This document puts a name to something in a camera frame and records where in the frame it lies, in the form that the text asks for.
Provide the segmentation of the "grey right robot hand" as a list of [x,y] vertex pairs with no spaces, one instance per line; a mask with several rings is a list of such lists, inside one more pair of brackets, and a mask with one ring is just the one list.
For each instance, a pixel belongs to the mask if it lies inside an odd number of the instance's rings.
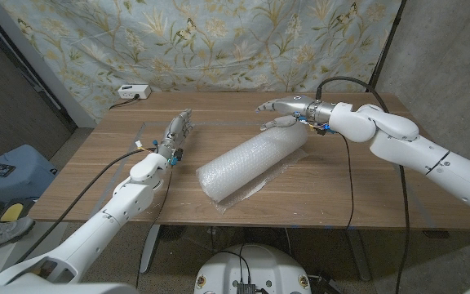
[[255,112],[274,111],[282,114],[282,117],[264,123],[260,127],[261,131],[302,123],[311,127],[317,134],[325,135],[330,129],[329,120],[335,106],[334,103],[314,100],[307,96],[287,96],[266,101],[259,105]]

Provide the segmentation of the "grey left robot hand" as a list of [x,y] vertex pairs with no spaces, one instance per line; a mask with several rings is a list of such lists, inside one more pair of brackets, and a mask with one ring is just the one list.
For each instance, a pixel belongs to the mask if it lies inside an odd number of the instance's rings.
[[172,165],[175,165],[175,161],[182,158],[182,146],[193,129],[191,117],[191,109],[186,109],[175,116],[163,132],[162,140],[157,143],[157,153],[166,158]]

